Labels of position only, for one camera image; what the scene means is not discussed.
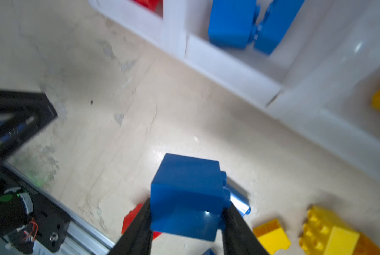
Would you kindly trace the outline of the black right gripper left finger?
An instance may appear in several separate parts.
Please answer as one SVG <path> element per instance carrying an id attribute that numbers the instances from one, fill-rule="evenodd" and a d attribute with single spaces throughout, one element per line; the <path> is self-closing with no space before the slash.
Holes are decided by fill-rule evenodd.
<path id="1" fill-rule="evenodd" d="M 148 199 L 108 255 L 150 255 L 153 240 Z"/>

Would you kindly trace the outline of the small yellow lego brick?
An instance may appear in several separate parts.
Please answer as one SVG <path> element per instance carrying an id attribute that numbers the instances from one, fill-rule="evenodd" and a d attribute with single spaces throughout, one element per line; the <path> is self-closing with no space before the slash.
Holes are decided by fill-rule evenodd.
<path id="1" fill-rule="evenodd" d="M 291 246 L 291 241 L 287 237 L 278 219 L 271 220 L 253 228 L 253 233 L 270 255 L 274 255 L 281 250 L 288 250 Z"/>

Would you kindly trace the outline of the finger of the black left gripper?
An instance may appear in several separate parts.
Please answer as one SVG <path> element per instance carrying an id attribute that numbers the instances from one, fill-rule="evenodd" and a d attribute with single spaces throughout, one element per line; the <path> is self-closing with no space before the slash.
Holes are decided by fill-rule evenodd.
<path id="1" fill-rule="evenodd" d="M 0 165 L 57 116 L 44 93 L 0 90 Z"/>

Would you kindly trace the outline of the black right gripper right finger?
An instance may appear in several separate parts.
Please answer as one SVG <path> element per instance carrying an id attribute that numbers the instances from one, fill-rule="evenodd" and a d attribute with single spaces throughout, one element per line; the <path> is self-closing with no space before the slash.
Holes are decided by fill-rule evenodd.
<path id="1" fill-rule="evenodd" d="M 222 217 L 225 255 L 269 255 L 233 204 L 223 209 Z"/>

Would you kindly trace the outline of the blue long lego brick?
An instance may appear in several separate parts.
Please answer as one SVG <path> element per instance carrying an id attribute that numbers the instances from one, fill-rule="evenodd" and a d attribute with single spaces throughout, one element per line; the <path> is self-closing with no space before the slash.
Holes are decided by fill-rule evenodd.
<path id="1" fill-rule="evenodd" d="M 270 55 L 280 44 L 304 0 L 272 1 L 257 28 L 254 49 Z"/>

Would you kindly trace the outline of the blue small lego brick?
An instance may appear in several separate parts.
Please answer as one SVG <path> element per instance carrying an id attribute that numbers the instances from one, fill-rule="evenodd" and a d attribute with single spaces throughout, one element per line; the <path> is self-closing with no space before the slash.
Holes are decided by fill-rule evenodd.
<path id="1" fill-rule="evenodd" d="M 151 230 L 214 241 L 231 205 L 216 160 L 165 154 L 151 183 Z"/>

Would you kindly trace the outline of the yellow long lego brick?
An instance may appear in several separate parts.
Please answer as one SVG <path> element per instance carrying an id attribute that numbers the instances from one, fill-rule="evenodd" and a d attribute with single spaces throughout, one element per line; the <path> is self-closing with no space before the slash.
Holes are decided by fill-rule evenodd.
<path id="1" fill-rule="evenodd" d="M 299 246 L 307 255 L 351 255 L 360 233 L 331 210 L 311 206 L 302 226 Z"/>

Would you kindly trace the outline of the red square lego brick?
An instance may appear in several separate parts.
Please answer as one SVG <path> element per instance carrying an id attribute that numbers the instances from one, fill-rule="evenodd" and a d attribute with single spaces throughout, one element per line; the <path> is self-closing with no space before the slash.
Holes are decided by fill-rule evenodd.
<path id="1" fill-rule="evenodd" d="M 162 233 L 151 230 L 150 200 L 138 204 L 124 218 L 123 240 L 155 240 Z"/>

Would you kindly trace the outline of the blue thin lego brick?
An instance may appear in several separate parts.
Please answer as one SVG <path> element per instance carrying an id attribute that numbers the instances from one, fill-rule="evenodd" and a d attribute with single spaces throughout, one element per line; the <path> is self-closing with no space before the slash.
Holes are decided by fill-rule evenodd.
<path id="1" fill-rule="evenodd" d="M 212 249 L 208 249 L 206 252 L 204 252 L 202 255 L 216 255 Z"/>

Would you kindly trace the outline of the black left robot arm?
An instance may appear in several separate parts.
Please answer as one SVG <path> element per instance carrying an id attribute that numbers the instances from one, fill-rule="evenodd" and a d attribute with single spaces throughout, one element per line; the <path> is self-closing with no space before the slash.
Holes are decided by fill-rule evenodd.
<path id="1" fill-rule="evenodd" d="M 46 94 L 0 90 L 0 167 L 15 151 L 57 117 Z M 33 202 L 26 194 L 0 194 L 0 238 L 27 223 Z"/>

